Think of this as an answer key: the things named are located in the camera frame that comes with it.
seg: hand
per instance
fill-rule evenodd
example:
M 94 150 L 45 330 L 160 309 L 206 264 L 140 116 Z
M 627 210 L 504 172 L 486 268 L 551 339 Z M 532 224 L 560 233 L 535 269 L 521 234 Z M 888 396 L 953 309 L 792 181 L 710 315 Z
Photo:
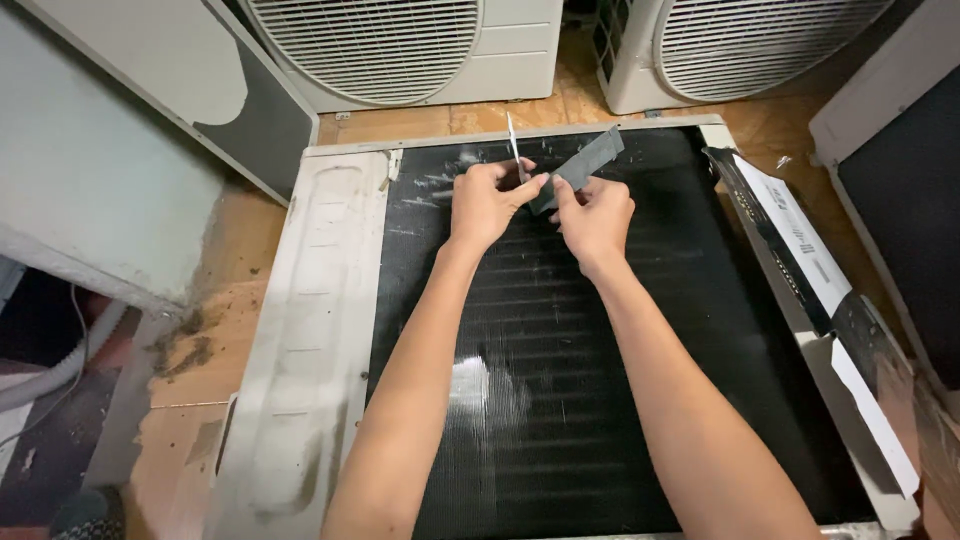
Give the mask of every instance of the hand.
M 636 204 L 625 184 L 594 176 L 588 180 L 587 187 L 574 193 L 566 180 L 553 177 L 559 209 L 550 222 L 560 224 L 559 232 L 580 261 L 580 271 L 593 280 L 599 269 L 625 258 L 627 228 Z
M 527 171 L 537 166 L 527 158 L 520 159 Z M 449 242 L 468 246 L 482 256 L 507 230 L 516 210 L 537 197 L 548 177 L 543 173 L 512 190 L 498 190 L 500 181 L 513 171 L 515 160 L 482 163 L 454 179 Z

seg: white hose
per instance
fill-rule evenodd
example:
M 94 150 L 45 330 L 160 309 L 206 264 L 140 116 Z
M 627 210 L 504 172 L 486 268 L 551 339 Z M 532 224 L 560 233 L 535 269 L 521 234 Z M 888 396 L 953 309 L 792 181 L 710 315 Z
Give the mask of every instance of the white hose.
M 127 305 L 114 300 L 97 318 L 97 322 L 93 323 L 89 334 L 90 357 L 96 355 L 104 343 L 107 343 L 107 339 L 120 324 L 126 309 Z M 73 379 L 82 369 L 84 369 L 84 341 L 81 339 L 77 347 L 56 366 L 32 379 L 24 380 L 17 386 L 0 390 L 0 412 L 28 404 L 40 396 L 53 392 Z

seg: forearm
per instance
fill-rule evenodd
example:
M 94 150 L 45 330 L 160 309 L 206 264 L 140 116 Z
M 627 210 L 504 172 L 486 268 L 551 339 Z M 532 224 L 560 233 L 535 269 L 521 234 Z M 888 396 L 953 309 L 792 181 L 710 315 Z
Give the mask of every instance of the forearm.
M 480 256 L 447 243 L 364 412 L 323 538 L 409 538 L 444 431 L 457 329 Z
M 625 260 L 593 275 L 664 493 L 691 538 L 820 538 L 773 455 L 690 357 Z

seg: fan grille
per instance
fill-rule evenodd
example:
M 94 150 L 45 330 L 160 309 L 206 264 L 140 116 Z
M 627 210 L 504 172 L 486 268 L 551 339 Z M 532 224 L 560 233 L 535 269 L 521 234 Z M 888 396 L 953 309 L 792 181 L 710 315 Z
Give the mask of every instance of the fan grille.
M 376 105 L 429 97 L 473 46 L 477 0 L 248 0 L 267 37 L 321 85 Z
M 657 36 L 664 80 L 723 101 L 787 81 L 856 37 L 892 0 L 677 0 Z

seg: air conditioner housing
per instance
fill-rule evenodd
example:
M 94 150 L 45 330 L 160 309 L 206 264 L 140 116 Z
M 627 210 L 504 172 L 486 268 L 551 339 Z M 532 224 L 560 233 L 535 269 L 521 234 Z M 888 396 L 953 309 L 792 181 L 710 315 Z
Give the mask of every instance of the air conditioner housing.
M 547 97 L 563 0 L 242 0 L 317 112 Z
M 616 114 L 741 99 L 830 57 L 892 3 L 600 0 L 597 78 Z

